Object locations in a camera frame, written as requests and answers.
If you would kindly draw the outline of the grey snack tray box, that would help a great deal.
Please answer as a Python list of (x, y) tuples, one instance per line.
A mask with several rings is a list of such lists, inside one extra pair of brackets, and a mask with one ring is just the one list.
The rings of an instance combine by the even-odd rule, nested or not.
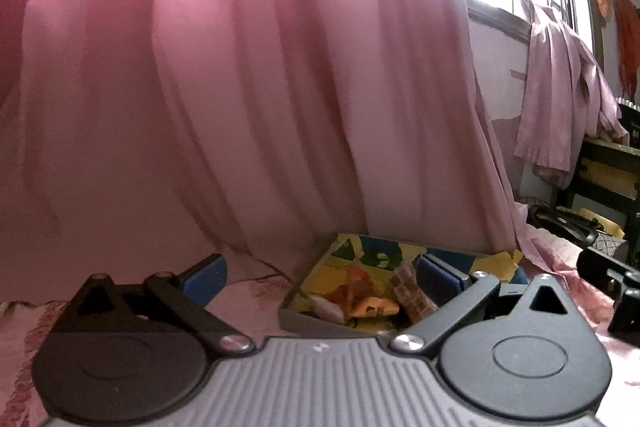
[(388, 335), (429, 317), (484, 271), (509, 287), (527, 283), (519, 251), (474, 255), (338, 233), (279, 310), (285, 331), (306, 337)]

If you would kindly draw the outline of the pink floral bed sheet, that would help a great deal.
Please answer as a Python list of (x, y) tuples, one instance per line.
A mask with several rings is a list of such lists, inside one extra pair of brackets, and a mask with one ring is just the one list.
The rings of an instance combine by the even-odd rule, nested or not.
[[(388, 335), (282, 329), (252, 353), (216, 353), (104, 273), (49, 303), (2, 395), (6, 426), (634, 426), (639, 343), (608, 332), (613, 300), (548, 255), (501, 283), (483, 317), (436, 352)], [(262, 321), (228, 284), (206, 310), (250, 337)]]

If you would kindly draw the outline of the pink patterned snack packet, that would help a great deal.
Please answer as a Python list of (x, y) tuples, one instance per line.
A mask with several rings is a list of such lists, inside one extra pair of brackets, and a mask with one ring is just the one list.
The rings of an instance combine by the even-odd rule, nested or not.
[(396, 301), (404, 308), (412, 324), (420, 322), (438, 309), (436, 303), (419, 287), (416, 267), (412, 261), (399, 265), (388, 283)]

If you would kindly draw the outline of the orange hanging wall decoration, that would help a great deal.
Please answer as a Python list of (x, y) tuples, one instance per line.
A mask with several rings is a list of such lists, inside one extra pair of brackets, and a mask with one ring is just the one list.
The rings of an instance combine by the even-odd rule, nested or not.
[(597, 5), (604, 20), (614, 15), (623, 98), (633, 102), (639, 83), (639, 8), (631, 0), (597, 0)]

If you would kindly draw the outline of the dark wooden side table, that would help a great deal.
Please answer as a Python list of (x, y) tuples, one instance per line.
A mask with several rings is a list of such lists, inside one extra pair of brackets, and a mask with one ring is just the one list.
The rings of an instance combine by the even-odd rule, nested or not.
[(570, 185), (556, 192), (554, 203), (570, 208), (579, 195), (624, 216), (625, 239), (639, 237), (639, 150), (586, 138), (582, 141)]

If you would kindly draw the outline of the black box on table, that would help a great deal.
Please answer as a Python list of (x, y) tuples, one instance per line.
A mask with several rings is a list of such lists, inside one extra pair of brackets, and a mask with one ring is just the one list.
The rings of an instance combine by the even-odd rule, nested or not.
[(617, 100), (620, 108), (620, 124), (629, 133), (629, 143), (632, 147), (639, 147), (640, 140), (640, 107), (626, 98)]

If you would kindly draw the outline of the tied purple curtain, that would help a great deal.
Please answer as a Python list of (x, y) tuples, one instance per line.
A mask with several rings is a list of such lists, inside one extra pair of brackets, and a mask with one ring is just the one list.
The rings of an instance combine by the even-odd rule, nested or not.
[(596, 58), (560, 12), (534, 0), (521, 2), (532, 29), (514, 155), (564, 190), (585, 138), (627, 145), (629, 133)]

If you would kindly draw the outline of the large pink curtain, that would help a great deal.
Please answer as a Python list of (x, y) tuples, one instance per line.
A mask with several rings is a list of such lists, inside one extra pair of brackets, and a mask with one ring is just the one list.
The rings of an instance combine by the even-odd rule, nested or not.
[(357, 232), (532, 249), (465, 0), (1, 0), (1, 295)]

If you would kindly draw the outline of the orange sausage snack packet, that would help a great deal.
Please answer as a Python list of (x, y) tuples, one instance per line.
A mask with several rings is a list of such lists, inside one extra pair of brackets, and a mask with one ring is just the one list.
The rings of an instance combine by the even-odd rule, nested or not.
[(378, 295), (374, 280), (358, 265), (351, 265), (346, 271), (346, 282), (324, 294), (323, 298), (337, 306), (343, 322), (393, 317), (400, 311), (395, 300)]

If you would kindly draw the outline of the black handbag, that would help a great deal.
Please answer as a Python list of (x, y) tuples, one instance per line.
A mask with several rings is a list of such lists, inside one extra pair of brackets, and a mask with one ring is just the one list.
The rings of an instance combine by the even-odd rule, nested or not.
[(609, 256), (626, 254), (628, 251), (625, 239), (606, 231), (604, 223), (598, 218), (585, 217), (564, 207), (531, 205), (527, 211), (527, 223), (567, 239), (579, 247), (592, 247)]

